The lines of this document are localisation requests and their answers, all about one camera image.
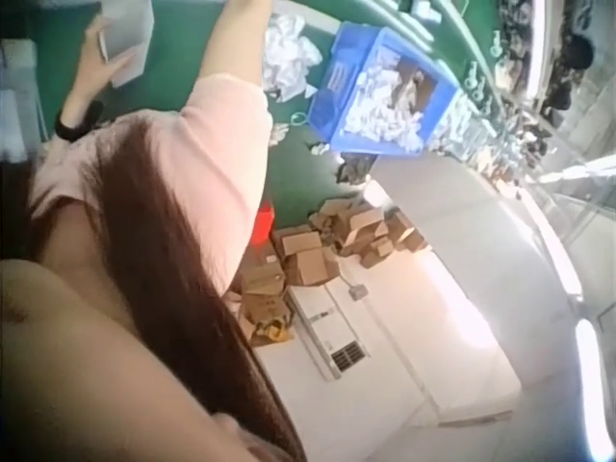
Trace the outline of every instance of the blue plastic crate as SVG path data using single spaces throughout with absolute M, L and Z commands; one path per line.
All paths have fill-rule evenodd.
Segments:
M 419 137 L 427 143 L 441 117 L 453 99 L 457 84 L 426 54 L 408 40 L 388 28 L 345 22 L 332 47 L 331 60 L 321 88 L 313 97 L 308 111 L 308 123 L 322 141 L 341 152 L 418 156 L 406 152 L 394 142 L 373 141 L 344 131 L 345 119 L 355 94 L 357 78 L 376 58 L 381 47 L 413 62 L 436 84 L 427 106 L 423 108 Z

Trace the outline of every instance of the stack of cardboard boxes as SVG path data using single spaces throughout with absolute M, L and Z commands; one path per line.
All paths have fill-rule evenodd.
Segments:
M 424 237 L 400 211 L 385 220 L 383 211 L 353 199 L 329 199 L 309 217 L 325 245 L 340 257 L 359 255 L 364 268 L 385 261 L 394 250 L 417 252 L 427 247 Z
M 242 259 L 234 291 L 225 300 L 253 346 L 291 340 L 293 313 L 287 285 L 315 287 L 340 276 L 338 257 L 358 255 L 364 268 L 395 250 L 417 252 L 424 237 L 402 212 L 383 211 L 353 199 L 326 200 L 310 224 L 275 230 L 271 241 L 251 245 Z
M 235 315 L 254 347 L 293 338 L 289 330 L 293 312 L 285 302 L 285 272 L 270 241 L 246 249 L 234 289 L 225 300 L 230 308 L 239 304 Z

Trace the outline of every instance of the vent grille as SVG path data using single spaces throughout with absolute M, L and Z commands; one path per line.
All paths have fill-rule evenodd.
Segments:
M 340 372 L 350 369 L 365 357 L 366 353 L 357 342 L 351 342 L 331 355 Z

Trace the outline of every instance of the wrist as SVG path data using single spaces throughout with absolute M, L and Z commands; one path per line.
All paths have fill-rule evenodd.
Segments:
M 71 91 L 64 102 L 62 112 L 60 114 L 60 122 L 67 128 L 77 128 L 84 121 L 84 116 L 88 111 L 88 107 L 92 102 L 92 98 L 84 96 L 75 91 Z

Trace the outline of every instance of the black wristband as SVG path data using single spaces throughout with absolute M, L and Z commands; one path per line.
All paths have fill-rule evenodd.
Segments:
M 68 142 L 78 141 L 94 128 L 103 113 L 103 108 L 103 103 L 100 101 L 92 101 L 86 110 L 84 120 L 75 128 L 69 128 L 62 124 L 62 121 L 60 120 L 62 111 L 58 112 L 56 115 L 56 122 L 54 124 L 56 135 L 58 135 L 58 137 L 62 140 Z

